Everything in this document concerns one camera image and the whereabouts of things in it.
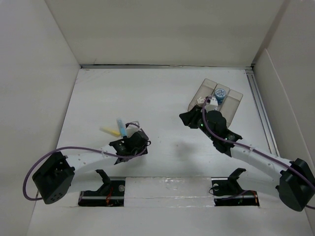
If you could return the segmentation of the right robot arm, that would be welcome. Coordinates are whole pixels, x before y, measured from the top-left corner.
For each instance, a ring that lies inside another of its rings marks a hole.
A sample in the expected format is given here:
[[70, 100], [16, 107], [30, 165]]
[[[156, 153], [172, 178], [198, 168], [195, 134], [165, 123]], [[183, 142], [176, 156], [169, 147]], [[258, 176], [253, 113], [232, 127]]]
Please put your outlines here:
[[310, 208], [309, 202], [315, 195], [315, 177], [306, 161], [277, 157], [247, 144], [242, 136], [228, 129], [219, 111], [207, 112], [196, 105], [179, 117], [184, 126], [200, 129], [220, 153], [246, 162], [271, 177], [272, 183], [262, 191], [279, 197], [294, 211]]

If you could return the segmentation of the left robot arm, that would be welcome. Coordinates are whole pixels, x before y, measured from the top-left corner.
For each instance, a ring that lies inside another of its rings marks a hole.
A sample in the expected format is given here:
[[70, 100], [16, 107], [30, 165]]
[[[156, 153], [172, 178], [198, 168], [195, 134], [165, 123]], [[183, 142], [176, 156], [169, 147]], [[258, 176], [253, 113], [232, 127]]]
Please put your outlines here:
[[81, 154], [64, 155], [60, 150], [54, 151], [33, 174], [32, 180], [47, 205], [59, 201], [67, 193], [84, 191], [84, 175], [89, 173], [98, 174], [100, 178], [93, 182], [93, 191], [90, 188], [87, 191], [108, 196], [114, 187], [104, 169], [147, 154], [150, 144], [144, 131], [138, 130], [100, 149], [83, 147]]

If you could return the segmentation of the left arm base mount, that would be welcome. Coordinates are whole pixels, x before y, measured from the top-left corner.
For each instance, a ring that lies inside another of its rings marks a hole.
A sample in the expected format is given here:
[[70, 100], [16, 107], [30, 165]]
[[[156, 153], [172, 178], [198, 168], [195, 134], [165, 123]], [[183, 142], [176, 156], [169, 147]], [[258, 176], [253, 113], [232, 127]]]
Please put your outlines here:
[[97, 190], [81, 191], [78, 199], [80, 207], [123, 207], [126, 178], [110, 178], [104, 170], [95, 170], [102, 184]]

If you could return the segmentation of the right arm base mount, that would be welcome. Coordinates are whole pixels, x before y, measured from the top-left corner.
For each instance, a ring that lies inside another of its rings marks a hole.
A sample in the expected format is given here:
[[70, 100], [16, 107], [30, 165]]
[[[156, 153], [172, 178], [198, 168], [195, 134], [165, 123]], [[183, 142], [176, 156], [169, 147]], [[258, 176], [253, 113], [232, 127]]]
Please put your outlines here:
[[228, 177], [212, 177], [208, 193], [214, 196], [216, 207], [258, 207], [259, 199], [256, 191], [244, 190], [237, 180], [246, 169], [238, 168]]

